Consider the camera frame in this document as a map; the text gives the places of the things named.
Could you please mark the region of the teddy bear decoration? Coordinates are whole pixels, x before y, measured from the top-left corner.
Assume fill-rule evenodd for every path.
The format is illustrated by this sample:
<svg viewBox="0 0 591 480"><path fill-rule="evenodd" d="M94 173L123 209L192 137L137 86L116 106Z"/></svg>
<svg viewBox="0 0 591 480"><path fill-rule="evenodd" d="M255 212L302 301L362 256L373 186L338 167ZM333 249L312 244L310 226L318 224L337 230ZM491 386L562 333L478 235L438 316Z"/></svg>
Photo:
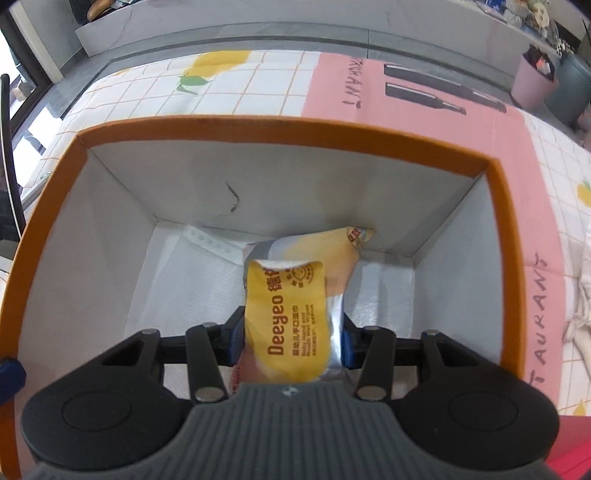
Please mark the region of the teddy bear decoration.
<svg viewBox="0 0 591 480"><path fill-rule="evenodd" d="M522 20L531 20L538 28L550 26L549 2L545 0L505 0L505 8Z"/></svg>

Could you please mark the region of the checked lemon tablecloth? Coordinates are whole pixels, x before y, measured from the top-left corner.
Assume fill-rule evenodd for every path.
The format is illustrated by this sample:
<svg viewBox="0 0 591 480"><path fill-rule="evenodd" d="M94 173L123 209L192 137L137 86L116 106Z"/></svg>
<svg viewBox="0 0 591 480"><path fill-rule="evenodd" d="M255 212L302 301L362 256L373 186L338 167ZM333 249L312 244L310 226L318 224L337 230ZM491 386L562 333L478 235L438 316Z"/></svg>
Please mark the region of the checked lemon tablecloth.
<svg viewBox="0 0 591 480"><path fill-rule="evenodd" d="M208 52L141 65L92 84L63 120L47 159L111 121L170 116L311 118L417 126L437 114L488 127L507 146L524 278L524 381L562 415L590 411L590 331L565 340L590 229L590 154L535 116L392 63L308 51Z"/></svg>

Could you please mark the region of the yellow wet wipes pack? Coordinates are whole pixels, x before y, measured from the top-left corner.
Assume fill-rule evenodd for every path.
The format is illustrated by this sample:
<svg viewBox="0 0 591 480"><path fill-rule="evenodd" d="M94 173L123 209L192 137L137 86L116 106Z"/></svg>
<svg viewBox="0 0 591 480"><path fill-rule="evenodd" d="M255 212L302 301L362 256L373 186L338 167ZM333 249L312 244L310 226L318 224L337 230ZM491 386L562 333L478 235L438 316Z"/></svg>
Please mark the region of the yellow wet wipes pack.
<svg viewBox="0 0 591 480"><path fill-rule="evenodd" d="M233 387L341 374L346 287L374 234L346 226L245 246L245 348Z"/></svg>

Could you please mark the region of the red Wonderlab box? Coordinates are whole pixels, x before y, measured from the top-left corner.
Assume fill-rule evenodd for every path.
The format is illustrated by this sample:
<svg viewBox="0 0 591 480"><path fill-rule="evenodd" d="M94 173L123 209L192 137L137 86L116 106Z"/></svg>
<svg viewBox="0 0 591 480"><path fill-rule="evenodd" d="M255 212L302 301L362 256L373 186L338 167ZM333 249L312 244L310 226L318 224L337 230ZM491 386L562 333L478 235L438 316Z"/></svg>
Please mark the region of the red Wonderlab box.
<svg viewBox="0 0 591 480"><path fill-rule="evenodd" d="M560 415L558 437L547 465L561 479L589 479L591 467L591 419Z"/></svg>

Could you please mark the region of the grey trash can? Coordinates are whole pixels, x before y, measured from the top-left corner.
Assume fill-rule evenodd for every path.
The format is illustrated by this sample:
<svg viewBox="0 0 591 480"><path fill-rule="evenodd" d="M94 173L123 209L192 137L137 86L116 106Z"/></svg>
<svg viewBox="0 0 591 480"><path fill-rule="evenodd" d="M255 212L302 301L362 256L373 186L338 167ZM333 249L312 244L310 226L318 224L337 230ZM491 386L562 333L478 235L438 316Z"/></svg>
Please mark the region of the grey trash can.
<svg viewBox="0 0 591 480"><path fill-rule="evenodd" d="M556 79L558 86L545 104L560 122L573 126L590 103L590 65L580 56L568 53L560 61Z"/></svg>

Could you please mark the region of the pink waste bin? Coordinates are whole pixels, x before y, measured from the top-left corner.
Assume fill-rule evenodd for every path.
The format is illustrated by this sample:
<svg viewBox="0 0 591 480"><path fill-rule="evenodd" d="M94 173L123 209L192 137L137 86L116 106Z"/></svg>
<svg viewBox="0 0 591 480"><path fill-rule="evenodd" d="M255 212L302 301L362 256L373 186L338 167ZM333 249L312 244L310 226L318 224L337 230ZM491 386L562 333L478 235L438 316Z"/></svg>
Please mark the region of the pink waste bin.
<svg viewBox="0 0 591 480"><path fill-rule="evenodd" d="M558 84L556 67L550 57L531 44L520 59L510 97L519 108L533 110L546 100Z"/></svg>

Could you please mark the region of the white cloth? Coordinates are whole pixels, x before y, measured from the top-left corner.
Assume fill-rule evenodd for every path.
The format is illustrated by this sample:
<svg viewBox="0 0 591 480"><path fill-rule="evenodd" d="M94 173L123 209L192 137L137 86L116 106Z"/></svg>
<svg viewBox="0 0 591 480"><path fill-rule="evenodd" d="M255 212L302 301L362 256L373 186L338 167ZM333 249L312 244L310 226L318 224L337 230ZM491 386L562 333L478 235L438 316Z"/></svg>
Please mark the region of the white cloth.
<svg viewBox="0 0 591 480"><path fill-rule="evenodd" d="M585 236L577 288L575 311L565 333L565 340L575 345L586 342L586 330L590 327L590 229Z"/></svg>

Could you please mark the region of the orange cardboard box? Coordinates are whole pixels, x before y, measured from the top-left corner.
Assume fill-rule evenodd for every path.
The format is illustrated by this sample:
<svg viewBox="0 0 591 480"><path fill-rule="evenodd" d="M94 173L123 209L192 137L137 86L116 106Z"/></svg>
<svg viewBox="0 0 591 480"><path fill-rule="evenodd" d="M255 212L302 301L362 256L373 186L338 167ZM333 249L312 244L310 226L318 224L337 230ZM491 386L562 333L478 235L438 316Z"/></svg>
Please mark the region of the orange cardboard box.
<svg viewBox="0 0 591 480"><path fill-rule="evenodd" d="M142 329L224 321L252 258L310 260L312 234L368 232L344 306L356 323L435 328L524 370L524 278L506 144L437 114L408 126L170 116L73 135L18 247L1 353L26 384L1 410L1 471L41 388Z"/></svg>

